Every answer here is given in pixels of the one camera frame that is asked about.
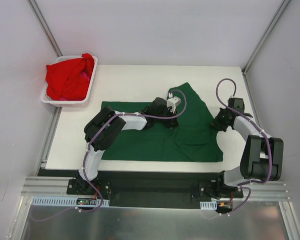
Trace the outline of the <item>green t shirt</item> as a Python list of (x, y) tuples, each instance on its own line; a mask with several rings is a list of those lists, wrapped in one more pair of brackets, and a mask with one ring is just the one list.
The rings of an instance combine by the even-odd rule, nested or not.
[(175, 96), (187, 99), (177, 107), (178, 112), (184, 110), (177, 118), (178, 127), (169, 129), (155, 123), (148, 130), (124, 130), (104, 152), (103, 160), (222, 162), (218, 131), (211, 127), (214, 118), (206, 104), (187, 82), (175, 89)]

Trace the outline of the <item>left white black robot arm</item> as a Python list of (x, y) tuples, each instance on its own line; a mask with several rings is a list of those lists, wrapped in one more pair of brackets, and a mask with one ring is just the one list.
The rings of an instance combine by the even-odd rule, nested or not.
[(158, 97), (145, 109), (134, 113), (119, 112), (109, 106), (104, 107), (84, 128), (86, 153), (76, 177), (78, 188), (86, 195), (95, 191), (94, 179), (98, 175), (102, 156), (122, 131), (145, 131), (157, 122), (166, 128), (177, 127), (176, 107), (180, 103), (181, 99), (177, 96), (167, 100)]

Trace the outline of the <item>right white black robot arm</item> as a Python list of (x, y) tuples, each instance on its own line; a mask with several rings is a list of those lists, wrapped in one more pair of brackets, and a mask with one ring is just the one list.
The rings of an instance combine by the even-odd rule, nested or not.
[(281, 177), (284, 142), (265, 133), (252, 118), (251, 114), (245, 113), (244, 100), (231, 97), (210, 125), (210, 128), (222, 132), (230, 127), (245, 140), (240, 165), (218, 175), (213, 190), (218, 199), (234, 193), (241, 186), (264, 184)]

